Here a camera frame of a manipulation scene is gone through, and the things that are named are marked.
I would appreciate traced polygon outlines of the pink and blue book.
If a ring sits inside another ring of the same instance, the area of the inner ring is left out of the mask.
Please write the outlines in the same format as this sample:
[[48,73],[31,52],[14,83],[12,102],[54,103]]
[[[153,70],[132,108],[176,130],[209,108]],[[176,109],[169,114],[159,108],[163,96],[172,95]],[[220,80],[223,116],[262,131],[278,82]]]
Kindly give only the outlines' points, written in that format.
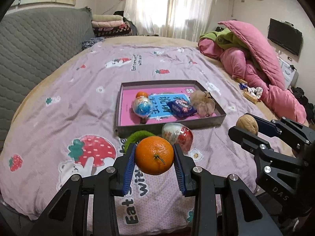
[[118,126],[135,126],[140,124],[140,117],[132,109],[132,102],[135,100],[138,92],[147,93],[153,105],[153,111],[148,117],[147,124],[176,122],[179,118],[172,114],[167,103],[174,99],[188,101],[190,94],[198,89],[204,90],[203,87],[198,87],[196,84],[121,86],[116,124]]

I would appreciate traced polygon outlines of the beige mesh scrunchie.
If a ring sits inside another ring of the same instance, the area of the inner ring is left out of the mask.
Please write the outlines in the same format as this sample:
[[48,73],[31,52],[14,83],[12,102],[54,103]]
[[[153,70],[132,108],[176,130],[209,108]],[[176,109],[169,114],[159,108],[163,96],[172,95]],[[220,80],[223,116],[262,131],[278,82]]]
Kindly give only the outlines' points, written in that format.
[[190,102],[200,117],[210,117],[215,112],[216,102],[207,91],[194,91],[190,94]]

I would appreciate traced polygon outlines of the blue surprise egg toy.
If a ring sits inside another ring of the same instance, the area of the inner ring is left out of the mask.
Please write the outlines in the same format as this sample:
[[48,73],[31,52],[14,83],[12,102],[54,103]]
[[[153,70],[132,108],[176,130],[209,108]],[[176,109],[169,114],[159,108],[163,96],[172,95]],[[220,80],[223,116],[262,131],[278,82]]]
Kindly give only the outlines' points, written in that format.
[[132,102],[133,112],[140,118],[148,118],[153,111],[151,100],[145,96],[139,96]]

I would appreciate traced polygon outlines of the white bedside cabinet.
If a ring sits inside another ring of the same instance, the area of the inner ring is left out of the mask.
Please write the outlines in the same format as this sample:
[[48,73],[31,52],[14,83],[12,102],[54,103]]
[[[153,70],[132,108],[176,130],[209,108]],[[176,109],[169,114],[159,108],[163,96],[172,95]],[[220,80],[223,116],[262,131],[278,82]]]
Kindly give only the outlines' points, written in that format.
[[285,88],[288,89],[290,87],[294,87],[298,79],[298,72],[296,68],[280,57],[278,57],[278,60],[284,75],[283,77]]

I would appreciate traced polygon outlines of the white sheer curtain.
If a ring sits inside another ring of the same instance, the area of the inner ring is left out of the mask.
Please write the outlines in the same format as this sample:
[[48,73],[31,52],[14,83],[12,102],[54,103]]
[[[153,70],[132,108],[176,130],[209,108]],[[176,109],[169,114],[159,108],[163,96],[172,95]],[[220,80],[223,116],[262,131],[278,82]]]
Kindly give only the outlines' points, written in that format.
[[210,25],[217,0],[126,0],[124,17],[138,35],[197,41]]

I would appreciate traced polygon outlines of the pink strawberry print bedsheet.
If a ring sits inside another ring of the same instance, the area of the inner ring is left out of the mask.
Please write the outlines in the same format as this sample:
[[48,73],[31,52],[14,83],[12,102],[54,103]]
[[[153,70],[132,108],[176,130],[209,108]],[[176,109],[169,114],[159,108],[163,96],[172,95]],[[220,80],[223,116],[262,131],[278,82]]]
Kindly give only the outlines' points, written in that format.
[[195,47],[96,44],[62,66],[24,100],[1,154],[4,202],[35,220],[73,174],[90,176],[123,153],[114,131],[120,86],[142,80],[196,80],[226,117],[217,127],[193,131],[188,156],[219,176],[236,173],[258,192],[253,156],[230,140],[244,113],[262,116]]

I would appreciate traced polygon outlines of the small orange in tray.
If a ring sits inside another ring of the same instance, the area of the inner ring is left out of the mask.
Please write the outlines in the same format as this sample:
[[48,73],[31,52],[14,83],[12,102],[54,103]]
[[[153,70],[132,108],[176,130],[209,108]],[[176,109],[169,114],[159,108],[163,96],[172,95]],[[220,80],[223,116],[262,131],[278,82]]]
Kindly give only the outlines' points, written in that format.
[[147,94],[146,92],[139,91],[139,92],[136,94],[136,98],[141,98],[141,97],[148,98],[148,94]]

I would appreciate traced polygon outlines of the red white surprise egg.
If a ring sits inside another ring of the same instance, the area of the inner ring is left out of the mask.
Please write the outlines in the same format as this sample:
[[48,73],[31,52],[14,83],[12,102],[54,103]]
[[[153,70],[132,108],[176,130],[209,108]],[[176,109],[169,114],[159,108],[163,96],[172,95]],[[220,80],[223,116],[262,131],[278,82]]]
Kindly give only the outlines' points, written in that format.
[[192,131],[180,123],[166,123],[162,127],[162,137],[171,145],[179,144],[183,152],[190,151],[193,142]]

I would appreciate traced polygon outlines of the stack of folded blankets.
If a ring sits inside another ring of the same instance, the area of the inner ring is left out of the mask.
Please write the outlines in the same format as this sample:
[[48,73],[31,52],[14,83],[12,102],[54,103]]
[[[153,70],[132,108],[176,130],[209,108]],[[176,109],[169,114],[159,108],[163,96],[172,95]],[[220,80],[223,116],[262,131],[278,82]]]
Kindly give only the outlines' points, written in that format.
[[95,37],[113,38],[132,36],[133,30],[127,19],[121,15],[93,14],[91,20]]

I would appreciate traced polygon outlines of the green blanket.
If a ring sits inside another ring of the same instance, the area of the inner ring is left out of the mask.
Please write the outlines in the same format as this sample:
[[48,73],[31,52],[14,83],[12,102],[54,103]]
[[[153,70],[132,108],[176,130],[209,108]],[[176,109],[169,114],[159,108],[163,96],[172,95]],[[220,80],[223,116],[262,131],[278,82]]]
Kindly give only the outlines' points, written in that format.
[[249,50],[248,46],[228,28],[225,28],[222,31],[211,31],[203,34],[200,36],[199,41],[205,39],[212,40],[223,50],[233,47]]

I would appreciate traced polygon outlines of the green fuzzy hair band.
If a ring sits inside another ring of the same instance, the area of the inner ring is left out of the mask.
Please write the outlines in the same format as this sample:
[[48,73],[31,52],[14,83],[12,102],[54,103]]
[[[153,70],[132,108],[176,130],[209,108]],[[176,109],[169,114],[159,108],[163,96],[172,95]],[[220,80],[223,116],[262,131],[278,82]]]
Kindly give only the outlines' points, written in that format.
[[147,138],[147,137],[151,137],[151,136],[155,136],[155,134],[149,132],[149,131],[136,131],[134,133],[132,133],[126,140],[125,144],[124,144],[124,153],[127,152],[128,147],[131,143],[139,143],[141,140]]

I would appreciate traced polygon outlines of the blue cookie snack packet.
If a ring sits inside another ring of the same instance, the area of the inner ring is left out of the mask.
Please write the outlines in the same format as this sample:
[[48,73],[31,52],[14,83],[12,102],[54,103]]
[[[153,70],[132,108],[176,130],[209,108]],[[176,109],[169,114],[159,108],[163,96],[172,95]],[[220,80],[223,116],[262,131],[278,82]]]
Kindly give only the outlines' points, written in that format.
[[182,99],[175,99],[167,103],[170,108],[171,113],[178,118],[185,118],[197,113],[197,110],[192,107],[192,105]]

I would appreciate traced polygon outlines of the dark shallow cardboard tray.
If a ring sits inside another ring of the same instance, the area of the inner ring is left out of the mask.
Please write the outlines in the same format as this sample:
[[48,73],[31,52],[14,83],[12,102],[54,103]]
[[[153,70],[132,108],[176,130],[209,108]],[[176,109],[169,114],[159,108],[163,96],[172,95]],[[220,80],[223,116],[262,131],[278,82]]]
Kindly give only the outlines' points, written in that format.
[[[196,80],[154,80],[144,82],[122,83],[116,103],[114,131],[120,138],[127,138],[137,131],[149,131],[161,134],[164,127],[170,131],[179,131],[180,125],[188,129],[209,128],[222,124],[226,116],[223,108],[217,103],[215,111],[208,117],[195,113],[189,117],[176,117],[167,105],[175,99],[186,103],[194,91],[206,89]],[[132,103],[138,92],[145,92],[153,106],[147,118],[141,118],[132,109]]]

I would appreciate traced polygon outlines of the orange mandarin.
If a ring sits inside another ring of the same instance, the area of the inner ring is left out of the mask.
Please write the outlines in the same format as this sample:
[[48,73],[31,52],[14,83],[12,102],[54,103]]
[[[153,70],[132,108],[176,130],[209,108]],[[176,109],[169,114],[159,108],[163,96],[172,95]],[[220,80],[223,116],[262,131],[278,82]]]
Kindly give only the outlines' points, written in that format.
[[150,136],[138,143],[134,159],[143,173],[161,175],[172,167],[174,150],[164,138]]

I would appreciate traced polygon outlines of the brown walnut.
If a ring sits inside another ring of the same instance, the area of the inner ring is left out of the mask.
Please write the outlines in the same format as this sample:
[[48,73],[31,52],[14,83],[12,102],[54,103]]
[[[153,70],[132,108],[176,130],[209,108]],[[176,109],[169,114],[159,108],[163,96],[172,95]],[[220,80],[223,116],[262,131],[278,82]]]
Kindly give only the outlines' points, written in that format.
[[236,127],[244,129],[252,134],[258,135],[258,124],[255,118],[249,114],[244,114],[236,121]]

